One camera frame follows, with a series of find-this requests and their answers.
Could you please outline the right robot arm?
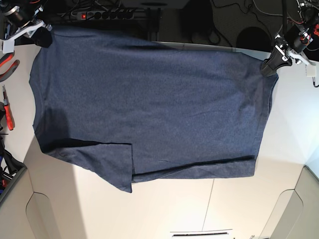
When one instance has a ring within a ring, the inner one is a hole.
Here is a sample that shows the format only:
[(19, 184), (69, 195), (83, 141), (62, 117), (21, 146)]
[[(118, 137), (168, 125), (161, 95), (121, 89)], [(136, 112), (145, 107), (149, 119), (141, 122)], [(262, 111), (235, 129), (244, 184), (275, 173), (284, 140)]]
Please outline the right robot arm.
[(166, 9), (179, 15), (180, 30), (189, 41), (203, 36), (211, 45), (222, 40), (231, 42), (216, 27), (212, 0), (2, 0), (0, 12), (18, 31), (26, 30), (39, 46), (48, 46), (50, 24), (86, 26), (128, 26), (145, 22), (143, 32), (148, 39), (156, 39), (160, 32), (160, 18)]

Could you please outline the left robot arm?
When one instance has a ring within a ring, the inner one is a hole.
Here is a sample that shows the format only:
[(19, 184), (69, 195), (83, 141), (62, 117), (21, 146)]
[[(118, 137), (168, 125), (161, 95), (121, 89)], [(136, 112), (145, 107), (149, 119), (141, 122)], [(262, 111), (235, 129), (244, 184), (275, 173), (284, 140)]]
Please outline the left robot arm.
[(301, 21), (287, 28), (287, 2), (282, 1), (282, 31), (275, 37), (275, 47), (269, 58), (269, 63), (275, 70), (284, 66), (292, 66), (293, 60), (306, 65), (310, 63), (302, 53), (319, 32), (319, 2), (317, 0), (298, 0), (297, 9)]

